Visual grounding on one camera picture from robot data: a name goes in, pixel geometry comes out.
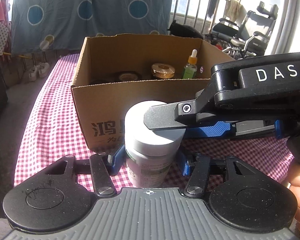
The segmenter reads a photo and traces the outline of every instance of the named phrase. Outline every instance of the white plastic bottle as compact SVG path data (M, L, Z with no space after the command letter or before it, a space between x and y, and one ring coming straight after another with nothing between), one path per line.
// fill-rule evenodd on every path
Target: white plastic bottle
M125 147L128 177L135 187L159 187L180 146L185 129L151 131L143 120L151 106L165 104L145 101L129 109L125 117Z
M195 74L197 73L197 50L194 49L192 51L192 55L189 57L188 59L188 64L185 65L184 69L183 69L183 74L182 74L182 78L183 79L188 79L188 78L194 78Z

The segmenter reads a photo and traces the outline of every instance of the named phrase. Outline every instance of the wheelchair armrest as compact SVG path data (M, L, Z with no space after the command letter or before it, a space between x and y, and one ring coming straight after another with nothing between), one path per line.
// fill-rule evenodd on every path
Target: wheelchair armrest
M262 38L265 38L265 39L268 40L268 41L270 40L270 37L269 37L269 36L267 36L267 35L265 35L265 34L263 34L263 33L261 33L261 32L258 32L258 31L257 31L257 32L254 32L254 33L253 33L253 36L255 36L255 37L256 37L256 36L261 36Z
M220 21L220 22L227 22L227 23L229 23L229 24L232 24L232 25L238 27L238 25L237 25L235 22L232 22L232 21L227 20L227 19L225 19L225 18L221 18L221 19L219 19L219 21Z

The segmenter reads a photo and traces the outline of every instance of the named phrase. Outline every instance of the table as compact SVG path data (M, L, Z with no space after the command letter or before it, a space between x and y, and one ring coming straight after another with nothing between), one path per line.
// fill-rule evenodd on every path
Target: table
M64 155L87 159L94 154L86 146L71 95L70 84L78 58L78 54L61 58L36 99L20 146L15 186ZM182 141L182 145L188 150L212 158L222 159L226 155L235 155L279 182L285 178L288 166L293 160L285 143L285 139L277 140L272 137L241 141ZM122 187L132 187L124 166L111 179L118 191ZM187 179L173 163L163 186L182 188ZM221 182L220 176L211 176L208 190ZM93 191L90 175L78 176L78 183Z

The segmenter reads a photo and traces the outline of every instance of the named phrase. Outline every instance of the pair of white sneakers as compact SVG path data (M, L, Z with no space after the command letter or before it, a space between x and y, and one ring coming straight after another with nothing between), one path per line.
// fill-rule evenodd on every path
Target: pair of white sneakers
M40 78L44 78L49 72L50 65L49 63L39 63L30 69L29 72L29 81L33 82L37 80L37 75L39 74Z

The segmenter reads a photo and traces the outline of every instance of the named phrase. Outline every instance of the blue circle pattern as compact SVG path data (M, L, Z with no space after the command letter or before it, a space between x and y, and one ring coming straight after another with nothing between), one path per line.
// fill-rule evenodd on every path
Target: blue circle pattern
M141 19L148 13L148 6L144 1L135 0L130 4L129 12L133 17Z
M88 0L81 2L78 8L78 14L82 19L89 20L92 16L92 3Z
M36 25L39 22L42 21L43 18L43 11L40 8L40 6L35 5L33 7L31 7L28 11L28 21L33 24Z

